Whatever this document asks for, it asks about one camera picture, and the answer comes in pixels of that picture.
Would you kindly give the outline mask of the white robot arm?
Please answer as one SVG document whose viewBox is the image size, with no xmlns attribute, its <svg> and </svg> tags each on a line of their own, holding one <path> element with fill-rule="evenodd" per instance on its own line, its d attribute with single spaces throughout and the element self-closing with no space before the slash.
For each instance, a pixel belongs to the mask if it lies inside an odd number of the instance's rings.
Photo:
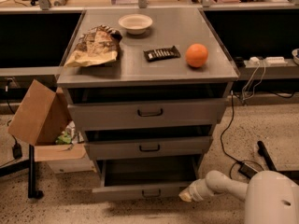
<svg viewBox="0 0 299 224">
<path fill-rule="evenodd" d="M 244 224 L 299 224 L 299 185 L 274 171 L 261 171 L 248 184 L 210 171 L 178 196 L 190 203 L 223 193 L 245 202 Z"/>
</svg>

